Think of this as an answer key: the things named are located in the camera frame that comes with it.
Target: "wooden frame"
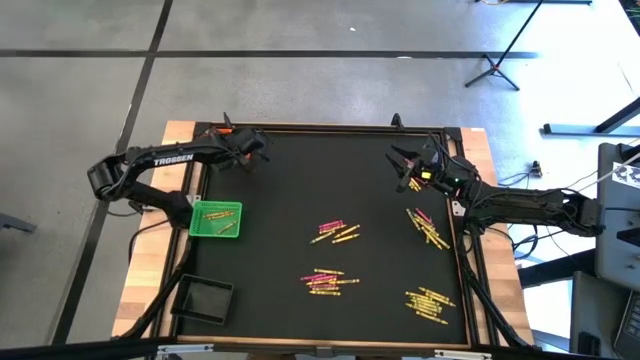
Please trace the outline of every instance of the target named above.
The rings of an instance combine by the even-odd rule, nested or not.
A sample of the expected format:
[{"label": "wooden frame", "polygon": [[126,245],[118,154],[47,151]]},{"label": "wooden frame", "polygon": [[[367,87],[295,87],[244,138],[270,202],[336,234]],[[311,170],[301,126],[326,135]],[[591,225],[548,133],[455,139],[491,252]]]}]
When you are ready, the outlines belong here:
[{"label": "wooden frame", "polygon": [[[165,129],[162,143],[188,142],[193,138],[195,128],[193,121],[169,121]],[[476,164],[484,181],[495,184],[495,173],[493,171],[493,162],[489,152],[486,133],[483,129],[462,129],[463,146],[465,156],[474,164]],[[180,189],[183,182],[184,171],[186,166],[173,165],[158,168],[154,171],[151,185],[164,191]],[[197,183],[200,177],[200,164],[195,164],[189,193],[196,192]],[[148,226],[155,222],[162,221],[165,218],[162,212],[151,212],[145,214],[142,218],[140,227]],[[498,227],[506,230],[506,227],[500,224]],[[157,294],[162,279],[162,273],[167,258],[169,241],[171,238],[171,228],[168,225],[160,226],[149,232],[142,233],[138,236],[136,246],[133,251],[133,257],[129,266],[129,272],[125,281],[125,286],[118,307],[118,313],[112,330],[112,334],[119,335],[127,331],[142,314],[144,309],[149,305]],[[176,251],[176,259],[182,256],[184,243],[187,238],[187,231],[181,231],[179,234],[178,251]],[[492,291],[492,296],[498,308],[501,309],[505,318],[516,329],[518,334],[526,341],[532,343],[533,336],[529,329],[528,320],[524,308],[524,298],[522,289],[511,252],[509,241],[500,234],[487,233],[482,237],[487,274]],[[475,262],[472,258],[470,261],[473,266]],[[173,303],[175,297],[175,289],[169,297],[167,304]],[[169,335],[171,323],[170,305],[165,306],[160,325],[160,335]],[[482,305],[474,295],[474,307],[476,310],[476,319],[479,328],[480,341],[488,344],[488,335],[486,322]],[[388,342],[363,342],[363,341],[318,341],[304,339],[258,339],[258,338],[241,338],[241,337],[218,337],[218,336],[179,336],[181,342],[215,342],[227,344],[252,344],[252,345],[283,345],[283,346],[345,346],[345,347],[380,347],[380,348],[468,348],[469,345],[451,345],[451,344],[420,344],[420,343],[388,343]]]}]

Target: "yellow pencil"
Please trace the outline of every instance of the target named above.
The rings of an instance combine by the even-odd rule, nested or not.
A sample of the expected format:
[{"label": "yellow pencil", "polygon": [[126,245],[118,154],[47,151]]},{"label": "yellow pencil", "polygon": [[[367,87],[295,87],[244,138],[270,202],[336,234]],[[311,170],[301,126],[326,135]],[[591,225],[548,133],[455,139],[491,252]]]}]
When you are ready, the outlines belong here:
[{"label": "yellow pencil", "polygon": [[437,242],[435,238],[431,234],[429,234],[429,232],[425,232],[425,233],[427,234],[427,238],[431,239],[431,242],[433,243],[433,245],[435,245],[438,249],[442,250],[442,245],[440,245],[440,243]]},{"label": "yellow pencil", "polygon": [[442,319],[438,319],[437,317],[431,316],[429,314],[425,314],[422,311],[416,311],[416,315],[420,315],[423,318],[427,318],[427,319],[429,319],[431,321],[435,321],[435,322],[443,324],[443,325],[448,325],[449,324],[448,322],[446,322],[446,321],[444,321]]},{"label": "yellow pencil", "polygon": [[440,239],[439,236],[437,235],[433,235],[431,234],[431,239],[442,244],[442,246],[444,246],[445,248],[447,248],[447,250],[449,250],[451,247],[449,246],[449,244],[447,244],[446,242],[444,242],[444,240]]},{"label": "yellow pencil", "polygon": [[225,231],[227,231],[227,230],[231,229],[231,228],[232,228],[235,224],[237,224],[237,223],[238,223],[238,220],[236,220],[236,221],[234,221],[234,222],[230,223],[229,225],[227,225],[227,226],[223,227],[222,229],[218,230],[218,234],[222,234],[223,232],[225,232]]},{"label": "yellow pencil", "polygon": [[422,189],[422,186],[420,186],[420,184],[418,184],[418,182],[414,178],[411,178],[411,180],[409,181],[409,185],[413,185],[413,187],[416,188],[416,191]]},{"label": "yellow pencil", "polygon": [[433,300],[437,301],[440,304],[445,304],[445,305],[449,305],[451,307],[456,307],[456,304],[450,302],[450,301],[442,301],[441,299],[438,298],[433,298]]},{"label": "yellow pencil", "polygon": [[420,231],[420,225],[418,225],[418,222],[416,221],[416,219],[414,219],[413,214],[411,214],[411,210],[409,209],[405,209],[405,210],[407,210],[407,215],[409,215],[409,219],[411,219],[411,222],[413,223],[413,225],[416,227],[418,231]]},{"label": "yellow pencil", "polygon": [[407,305],[409,308],[411,308],[411,309],[413,309],[413,310],[416,310],[416,311],[422,311],[422,312],[427,313],[427,314],[429,314],[429,315],[431,315],[431,316],[438,316],[438,314],[437,314],[437,313],[435,313],[435,312],[433,312],[433,311],[431,311],[431,310],[428,310],[428,309],[422,309],[422,308],[420,308],[420,307],[418,307],[418,306],[415,306],[415,305],[413,305],[413,304],[405,304],[405,305]]},{"label": "yellow pencil", "polygon": [[360,224],[356,225],[356,226],[352,226],[350,228],[348,228],[347,230],[341,232],[340,234],[336,235],[335,239],[339,238],[342,235],[347,235],[348,233],[352,232],[355,229],[359,229],[360,228]]},{"label": "yellow pencil", "polygon": [[336,279],[326,279],[326,280],[317,280],[317,281],[309,281],[307,285],[318,285],[318,284],[335,284]]},{"label": "yellow pencil", "polygon": [[441,304],[439,301],[436,301],[434,299],[425,299],[425,298],[420,298],[415,296],[409,296],[409,299],[411,299],[411,301],[419,302],[421,304],[428,304],[436,307],[440,307],[440,304]]},{"label": "yellow pencil", "polygon": [[360,282],[360,279],[349,279],[349,280],[337,280],[336,284],[357,284]]},{"label": "yellow pencil", "polygon": [[429,311],[433,311],[436,313],[441,313],[442,312],[442,307],[437,306],[437,305],[433,305],[433,304],[429,304],[429,303],[425,303],[425,302],[421,302],[421,301],[416,301],[416,300],[411,300],[412,303],[414,303],[416,306],[423,308],[423,309],[427,309]]},{"label": "yellow pencil", "polygon": [[437,297],[437,296],[439,296],[439,297],[441,297],[443,300],[445,300],[445,301],[449,301],[449,298],[448,298],[448,297],[446,297],[446,296],[444,296],[444,295],[442,295],[442,294],[440,294],[440,293],[437,293],[437,292],[435,292],[435,291],[433,291],[433,290],[430,290],[430,289],[424,288],[424,287],[422,287],[422,286],[419,286],[419,287],[418,287],[418,290],[420,290],[420,291],[422,291],[422,292],[424,292],[424,293],[426,293],[426,294],[431,294],[430,296],[432,296],[432,297]]},{"label": "yellow pencil", "polygon": [[309,242],[309,244],[315,244],[315,243],[317,243],[318,241],[320,241],[320,240],[322,240],[322,239],[324,239],[324,238],[328,238],[329,236],[333,235],[333,233],[335,233],[335,230],[334,230],[334,231],[330,231],[330,232],[328,232],[328,233],[326,233],[326,234],[324,234],[324,235],[320,235],[320,236],[318,236],[317,238],[315,238],[315,239],[311,240],[311,242]]},{"label": "yellow pencil", "polygon": [[342,271],[338,271],[338,270],[313,269],[313,272],[317,272],[321,274],[330,274],[330,275],[344,275]]},{"label": "yellow pencil", "polygon": [[311,291],[309,291],[309,294],[314,294],[314,295],[332,295],[332,296],[340,296],[340,292],[339,292],[339,291],[320,291],[320,290],[311,290]]},{"label": "yellow pencil", "polygon": [[338,286],[332,286],[332,287],[326,287],[326,288],[312,288],[313,291],[338,291],[340,290],[340,287]]},{"label": "yellow pencil", "polygon": [[343,241],[347,241],[347,240],[355,239],[355,238],[357,238],[358,236],[360,236],[360,234],[353,234],[353,235],[349,235],[349,236],[347,236],[347,237],[343,237],[343,238],[339,238],[339,239],[332,240],[332,241],[331,241],[331,243],[332,243],[332,244],[337,244],[337,243],[340,243],[340,242],[343,242]]}]

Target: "wooden table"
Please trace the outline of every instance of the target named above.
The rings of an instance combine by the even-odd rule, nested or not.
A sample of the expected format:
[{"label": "wooden table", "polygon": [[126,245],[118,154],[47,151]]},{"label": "wooden table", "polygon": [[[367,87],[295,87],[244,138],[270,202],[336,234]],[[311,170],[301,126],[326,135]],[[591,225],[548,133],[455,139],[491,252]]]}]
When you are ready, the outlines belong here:
[{"label": "wooden table", "polygon": [[[165,129],[162,144],[176,142],[189,142],[193,138],[196,122],[194,121],[169,121]],[[482,179],[489,184],[496,184],[496,176],[493,169],[493,160],[489,150],[489,143],[484,129],[461,129],[465,157],[476,165]],[[449,144],[450,153],[455,154],[453,142]],[[195,194],[200,174],[200,164],[195,164],[189,193]],[[154,170],[151,186],[163,191],[180,190],[185,164],[178,164],[157,168]],[[140,222],[140,228],[160,222],[166,219],[161,211],[146,213]],[[506,231],[504,224],[496,224],[494,227]],[[125,280],[120,305],[116,314],[112,335],[120,335],[126,332],[135,320],[144,312],[160,289],[162,273],[167,258],[171,227],[168,224],[158,226],[140,234],[136,240],[135,248],[129,272]],[[187,238],[187,231],[181,231],[179,236],[178,251],[176,257],[182,256],[182,249]],[[533,344],[533,335],[529,328],[525,310],[524,297],[518,272],[514,263],[511,243],[500,233],[487,232],[482,236],[482,247],[491,295],[509,324],[515,328],[518,334],[528,343]],[[168,304],[173,303],[175,289],[168,299]],[[489,343],[486,320],[482,304],[474,295],[474,308],[478,323],[480,341]],[[160,326],[160,335],[169,334],[171,322],[170,306],[166,306]]]}]

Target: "pencil pile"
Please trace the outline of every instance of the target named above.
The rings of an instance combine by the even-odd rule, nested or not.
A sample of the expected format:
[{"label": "pencil pile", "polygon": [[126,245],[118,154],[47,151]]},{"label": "pencil pile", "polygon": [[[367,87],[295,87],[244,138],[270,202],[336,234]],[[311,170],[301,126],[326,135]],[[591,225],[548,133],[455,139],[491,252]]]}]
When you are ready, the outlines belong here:
[{"label": "pencil pile", "polygon": [[[235,212],[233,211],[219,211],[219,212],[214,212],[214,213],[208,213],[208,214],[204,214],[203,217],[207,220],[221,220],[221,219],[226,219],[230,216],[235,215]],[[236,224],[238,223],[238,220],[234,220],[228,224],[226,224],[225,226],[223,226],[222,228],[220,228],[220,230],[218,230],[216,232],[216,234],[220,235],[222,233],[224,233],[225,231],[231,229],[232,227],[234,227]]]},{"label": "pencil pile", "polygon": [[445,320],[440,319],[440,313],[442,312],[442,305],[456,307],[448,297],[441,295],[433,290],[427,288],[418,287],[423,294],[417,294],[407,291],[405,295],[409,297],[409,302],[405,305],[415,311],[416,315],[422,316],[425,319],[448,325]]},{"label": "pencil pile", "polygon": [[419,192],[420,190],[422,190],[422,186],[424,184],[424,181],[416,177],[412,177],[411,180],[409,180],[409,187],[415,192]]},{"label": "pencil pile", "polygon": [[300,278],[309,287],[309,294],[313,295],[340,296],[340,285],[360,282],[360,279],[341,279],[340,276],[344,273],[338,270],[313,269],[313,271],[313,275]]},{"label": "pencil pile", "polygon": [[331,240],[332,244],[338,244],[344,241],[352,240],[360,236],[360,234],[352,234],[355,230],[360,228],[360,224],[352,226],[346,230],[340,231],[347,227],[347,225],[342,220],[333,221],[330,223],[322,224],[318,226],[318,237],[311,240],[310,244],[315,244],[320,240],[329,238],[333,236],[333,240]]},{"label": "pencil pile", "polygon": [[420,211],[420,209],[416,208],[415,210],[416,211],[413,212],[406,209],[407,215],[409,215],[409,219],[411,219],[416,230],[425,234],[427,244],[431,243],[440,250],[442,250],[442,248],[450,249],[449,244],[440,238],[440,234],[436,231],[436,227],[433,225],[431,218]]}]

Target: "tripod stand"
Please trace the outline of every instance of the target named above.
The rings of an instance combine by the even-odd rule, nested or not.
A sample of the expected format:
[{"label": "tripod stand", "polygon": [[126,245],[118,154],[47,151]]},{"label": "tripod stand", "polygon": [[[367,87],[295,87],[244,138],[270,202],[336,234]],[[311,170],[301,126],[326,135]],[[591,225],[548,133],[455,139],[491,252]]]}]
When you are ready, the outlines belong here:
[{"label": "tripod stand", "polygon": [[505,50],[505,52],[502,54],[502,56],[500,56],[500,59],[498,60],[498,62],[494,62],[493,59],[491,59],[491,57],[488,54],[484,54],[483,55],[483,57],[486,58],[489,61],[489,64],[491,65],[491,68],[489,70],[483,72],[482,74],[478,75],[477,77],[475,77],[473,80],[469,81],[468,83],[464,84],[465,87],[469,87],[469,86],[473,85],[474,83],[476,83],[477,81],[479,81],[481,79],[484,79],[487,76],[493,75],[493,76],[502,77],[503,79],[507,80],[507,82],[509,84],[511,84],[511,86],[513,86],[513,88],[516,89],[516,91],[520,91],[520,88],[518,87],[518,85],[516,85],[516,83],[511,81],[511,79],[509,79],[507,77],[507,75],[505,75],[502,72],[502,70],[500,70],[500,64],[502,64],[502,61],[504,60],[504,58],[507,57],[507,55],[509,54],[509,51],[511,51],[511,48],[513,47],[513,45],[516,43],[516,41],[518,41],[518,38],[520,37],[520,35],[524,31],[524,29],[527,27],[527,25],[529,24],[531,19],[533,19],[533,16],[536,14],[538,9],[540,8],[540,5],[542,5],[543,2],[544,2],[544,0],[539,0],[538,1],[538,4],[536,5],[536,7],[531,12],[531,15],[529,15],[529,17],[527,18],[527,21],[524,22],[524,25],[522,25],[522,27],[520,28],[520,31],[518,31],[518,33],[516,34],[516,37],[514,37],[513,40],[511,40],[511,44],[509,44],[509,47],[507,47],[507,50]]}]

